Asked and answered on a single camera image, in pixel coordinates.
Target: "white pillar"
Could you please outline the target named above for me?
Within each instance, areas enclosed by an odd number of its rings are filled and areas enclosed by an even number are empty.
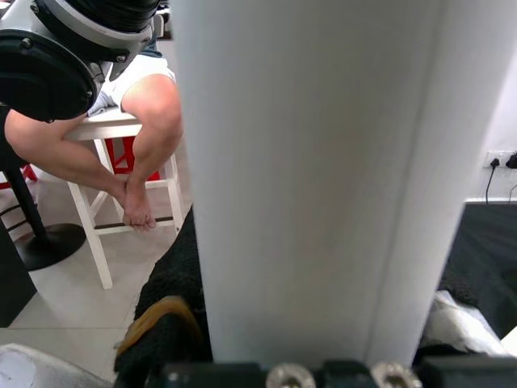
[[[513,0],[177,0],[216,361],[409,363]]]

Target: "screw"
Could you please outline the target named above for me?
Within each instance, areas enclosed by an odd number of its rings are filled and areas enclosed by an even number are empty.
[[[30,40],[29,38],[24,38],[20,44],[22,45],[22,47],[29,49],[30,47],[32,47],[32,40]]]
[[[32,2],[31,5],[30,5],[30,8],[31,8],[31,11],[34,12],[35,14],[40,12],[40,8],[36,4],[36,2]]]

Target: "person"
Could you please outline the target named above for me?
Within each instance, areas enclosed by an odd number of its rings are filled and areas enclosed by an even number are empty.
[[[142,123],[133,142],[135,163],[127,180],[115,177],[85,146],[65,139],[87,115],[109,106],[120,107]],[[139,231],[153,229],[156,221],[145,181],[174,153],[183,133],[174,73],[157,50],[156,36],[115,81],[103,84],[88,113],[45,123],[11,110],[5,133],[21,158],[59,178],[107,192],[123,207],[124,224]]]

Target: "knee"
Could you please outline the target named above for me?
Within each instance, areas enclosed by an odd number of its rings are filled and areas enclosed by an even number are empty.
[[[20,158],[29,162],[47,142],[44,131],[38,130],[37,127],[37,122],[17,112],[11,111],[7,115],[5,123],[7,142]]]
[[[179,102],[162,99],[149,103],[141,117],[142,124],[160,131],[165,138],[183,135],[181,107]]]

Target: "wall socket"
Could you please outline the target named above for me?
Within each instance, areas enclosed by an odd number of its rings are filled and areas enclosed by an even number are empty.
[[[486,153],[485,161],[483,162],[484,168],[492,168],[490,165],[492,161],[497,158],[499,159],[499,162],[501,163],[499,167],[507,168],[506,162],[508,162],[508,159],[511,155],[515,153],[514,150],[512,151],[501,151],[501,150],[494,150],[494,151],[488,151]]]

